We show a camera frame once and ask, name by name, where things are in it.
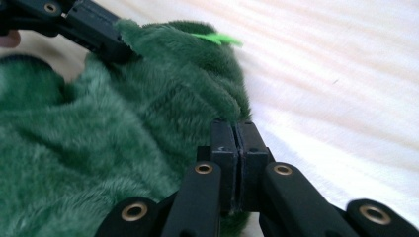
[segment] wood grain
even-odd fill
[[[326,198],[386,203],[419,226],[419,2],[97,1],[139,24],[196,20],[236,48],[256,122],[277,160]],[[84,49],[23,33],[20,47],[67,80]],[[252,219],[243,236],[262,236]]]

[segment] green plush fabric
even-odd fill
[[[179,189],[210,122],[250,119],[230,46],[190,22],[117,24],[135,54],[94,55],[72,83],[32,61],[0,64],[0,235],[94,236],[119,201]],[[246,214],[222,220],[237,236]]]

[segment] metal rivet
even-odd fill
[[[44,8],[47,12],[49,12],[49,13],[54,13],[54,12],[56,12],[56,6],[55,6],[55,5],[53,5],[52,3],[46,3],[46,4],[43,6],[43,8]]]
[[[286,165],[277,165],[274,167],[274,171],[279,175],[290,175],[293,173],[293,170]]]
[[[378,207],[365,204],[360,207],[360,213],[369,221],[376,224],[387,225],[391,222],[390,216]]]
[[[206,175],[212,172],[212,166],[209,164],[201,164],[195,167],[195,171],[198,174]]]
[[[137,221],[145,216],[148,208],[147,205],[143,202],[136,202],[124,208],[122,212],[122,218],[124,221]]]

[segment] green stuffed toy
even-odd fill
[[[212,27],[116,27],[134,55],[91,54],[72,83],[31,57],[0,60],[1,236],[92,237],[119,201],[176,192],[213,119],[250,119],[229,39]],[[221,235],[246,219],[224,217]]]

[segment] wooden table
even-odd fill
[[[209,22],[236,48],[256,122],[277,160],[345,208],[386,203],[419,227],[419,2],[98,0],[139,24]],[[16,49],[67,80],[86,51],[23,32]],[[253,216],[243,236],[262,236]]]

